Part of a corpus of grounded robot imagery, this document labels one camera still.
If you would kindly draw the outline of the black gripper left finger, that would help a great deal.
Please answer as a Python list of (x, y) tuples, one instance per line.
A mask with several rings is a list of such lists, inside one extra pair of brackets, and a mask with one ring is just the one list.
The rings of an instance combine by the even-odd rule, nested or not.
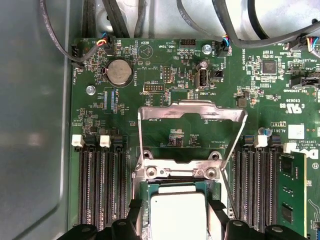
[(65, 233), (66, 240), (141, 240), (147, 201), (132, 199), (125, 218), (118, 218), (102, 230), (93, 224), (79, 224)]

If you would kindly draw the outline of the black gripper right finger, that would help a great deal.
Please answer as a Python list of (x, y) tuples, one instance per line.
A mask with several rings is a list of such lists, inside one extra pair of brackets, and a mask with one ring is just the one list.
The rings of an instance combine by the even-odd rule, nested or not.
[(282, 225), (269, 225), (259, 232), (237, 219), (229, 219), (219, 200), (207, 201), (207, 231), (212, 240), (300, 240), (302, 236)]

